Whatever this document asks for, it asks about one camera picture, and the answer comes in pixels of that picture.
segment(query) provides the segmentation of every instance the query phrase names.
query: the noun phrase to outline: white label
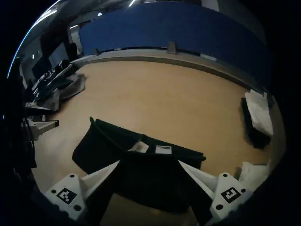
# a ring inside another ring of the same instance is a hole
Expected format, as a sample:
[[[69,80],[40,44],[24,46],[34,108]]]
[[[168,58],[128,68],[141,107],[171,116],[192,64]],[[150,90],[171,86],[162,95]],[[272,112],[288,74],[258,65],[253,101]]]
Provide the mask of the white label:
[[[148,150],[148,147],[149,146],[147,144],[143,143],[142,141],[138,141],[129,151],[145,153]]]
[[[171,146],[156,146],[156,151],[157,154],[171,154],[172,153],[172,148]]]

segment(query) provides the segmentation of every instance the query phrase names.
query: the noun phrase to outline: black cloth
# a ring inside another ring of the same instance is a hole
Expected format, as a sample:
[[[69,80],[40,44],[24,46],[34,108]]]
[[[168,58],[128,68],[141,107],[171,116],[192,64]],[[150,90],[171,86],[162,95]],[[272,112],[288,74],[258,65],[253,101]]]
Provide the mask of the black cloth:
[[[163,154],[124,153],[114,171],[86,200],[86,219],[91,225],[99,225],[113,193],[173,213],[186,212],[191,206],[200,225],[212,217],[212,199],[175,158]]]
[[[185,212],[189,203],[181,190],[175,162],[200,168],[202,153],[135,133],[90,117],[91,125],[73,152],[73,161],[91,174],[118,160],[124,170],[115,192],[139,204],[168,212]],[[146,153],[128,151],[137,141],[149,145]],[[171,146],[172,154],[156,154],[157,145]]]

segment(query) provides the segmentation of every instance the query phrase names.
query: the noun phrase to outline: white plastic bracket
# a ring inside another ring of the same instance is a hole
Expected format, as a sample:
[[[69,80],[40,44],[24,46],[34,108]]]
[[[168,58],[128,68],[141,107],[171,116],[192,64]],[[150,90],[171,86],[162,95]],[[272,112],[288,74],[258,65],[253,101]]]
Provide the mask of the white plastic bracket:
[[[73,220],[83,217],[87,211],[85,200],[95,191],[95,189],[113,172],[118,165],[115,162],[99,171],[82,177],[76,174],[68,174],[46,193],[46,198],[60,211],[65,211]]]

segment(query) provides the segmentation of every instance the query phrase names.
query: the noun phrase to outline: ceiling light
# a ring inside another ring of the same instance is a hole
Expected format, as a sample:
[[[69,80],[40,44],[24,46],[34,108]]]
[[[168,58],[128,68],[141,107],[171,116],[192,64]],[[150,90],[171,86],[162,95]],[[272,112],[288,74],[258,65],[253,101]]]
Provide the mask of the ceiling light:
[[[129,7],[132,6],[132,4],[135,2],[136,0],[132,0],[132,2],[130,3]]]
[[[78,26],[78,24],[77,24],[77,25],[74,25],[74,26],[72,26],[72,27],[70,27],[69,29],[75,28],[75,27],[77,27],[77,26]]]

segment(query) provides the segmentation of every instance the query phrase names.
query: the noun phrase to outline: blue partition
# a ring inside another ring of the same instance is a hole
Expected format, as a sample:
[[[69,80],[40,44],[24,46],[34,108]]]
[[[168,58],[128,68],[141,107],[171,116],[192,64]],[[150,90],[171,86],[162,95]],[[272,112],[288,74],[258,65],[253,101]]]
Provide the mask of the blue partition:
[[[126,47],[166,47],[203,53],[236,66],[268,87],[272,55],[247,28],[198,5],[157,2],[102,15],[80,32],[83,52]]]

